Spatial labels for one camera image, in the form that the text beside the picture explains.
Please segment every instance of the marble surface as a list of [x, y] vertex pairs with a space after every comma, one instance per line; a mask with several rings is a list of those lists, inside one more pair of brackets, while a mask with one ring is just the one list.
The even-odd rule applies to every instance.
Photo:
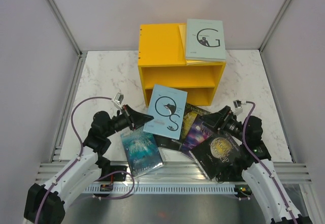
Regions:
[[[74, 101], [92, 96], [114, 97], [117, 92], [124, 94], [123, 104], [146, 112], [141, 82], [137, 67], [137, 51], [89, 51], [83, 68], [78, 91]], [[258, 50], [229, 50], [227, 65], [212, 106], [202, 107], [211, 112], [222, 109], [225, 105], [233, 107], [233, 100], [250, 100], [256, 103], [253, 115], [262, 119], [263, 141], [272, 160], [291, 162], [289, 149], [284, 138], [279, 116], [267, 81], [265, 70]], [[251, 106], [244, 106], [238, 116], [243, 121]], [[116, 109], [111, 101], [92, 100], [81, 105], [75, 113], [74, 122], [82, 139], [87, 136], [92, 117], [97, 111], [105, 110], [111, 116]], [[119, 133], [110, 137], [112, 145], [104, 155], [111, 161], [125, 161], [126, 156]], [[71, 122], [62, 144], [61, 159], [72, 159], [79, 152], [79, 142]], [[167, 161], [191, 161], [179, 152], [163, 150]]]

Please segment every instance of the book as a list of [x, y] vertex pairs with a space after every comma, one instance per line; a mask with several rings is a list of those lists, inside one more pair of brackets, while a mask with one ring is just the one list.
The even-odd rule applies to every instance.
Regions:
[[240, 157], [239, 146], [233, 137], [219, 131], [190, 151], [207, 178], [212, 179]]
[[153, 135], [144, 132], [143, 127], [121, 134], [121, 140], [134, 177], [164, 165]]
[[225, 61], [222, 21], [188, 19], [185, 57], [187, 60]]
[[187, 157], [193, 159], [189, 151], [208, 139], [212, 134], [213, 132], [203, 125], [203, 121], [200, 120], [200, 115], [197, 115], [194, 123], [188, 131], [188, 134], [186, 135], [180, 151]]
[[178, 140], [181, 144], [185, 141], [186, 135], [188, 134], [191, 126], [193, 125], [195, 118], [197, 115], [207, 115], [210, 114], [210, 112], [201, 109], [197, 106], [191, 105], [189, 103], [186, 103], [185, 105], [185, 111], [184, 111], [184, 116], [183, 116], [183, 125], [181, 129], [181, 135]]
[[[182, 45], [183, 45], [183, 51], [184, 51], [184, 57], [186, 56], [186, 24], [180, 24], [178, 25], [179, 33], [181, 35]], [[203, 64], [208, 63], [209, 61], [199, 61], [199, 60], [186, 60], [186, 65], [192, 65], [192, 64]]]
[[187, 92], [155, 84], [148, 114], [154, 119], [144, 125], [143, 131], [179, 139]]
[[153, 135], [153, 136], [159, 148], [178, 151], [179, 148], [181, 147], [181, 143], [177, 141], [173, 141], [170, 138], [166, 138], [160, 135]]

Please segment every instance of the book stack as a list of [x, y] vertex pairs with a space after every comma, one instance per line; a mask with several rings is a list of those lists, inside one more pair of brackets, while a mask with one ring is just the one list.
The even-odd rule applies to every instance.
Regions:
[[187, 102], [210, 106], [223, 70], [221, 21], [143, 24], [138, 68], [146, 106], [155, 84], [187, 92]]
[[213, 179], [240, 155], [227, 132], [212, 132], [200, 116], [210, 112], [186, 103], [187, 92], [156, 84], [148, 114], [154, 119], [134, 133], [122, 134], [131, 173], [136, 177], [162, 167], [158, 148], [179, 151]]

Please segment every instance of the yellow wooden box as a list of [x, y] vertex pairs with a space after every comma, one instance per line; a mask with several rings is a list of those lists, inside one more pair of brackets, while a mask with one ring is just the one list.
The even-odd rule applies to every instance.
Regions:
[[146, 106], [155, 84], [187, 91], [187, 102], [210, 106], [225, 62], [186, 65], [180, 23], [140, 26], [138, 68]]

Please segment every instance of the white wall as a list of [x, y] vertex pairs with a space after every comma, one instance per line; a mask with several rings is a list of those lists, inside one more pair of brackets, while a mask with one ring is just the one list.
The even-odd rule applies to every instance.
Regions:
[[293, 0], [263, 53], [289, 143], [325, 206], [325, 0]]
[[77, 55], [45, 0], [0, 0], [0, 223], [22, 223]]
[[260, 47], [284, 0], [55, 0], [82, 50], [138, 49], [142, 23], [220, 19], [227, 49]]

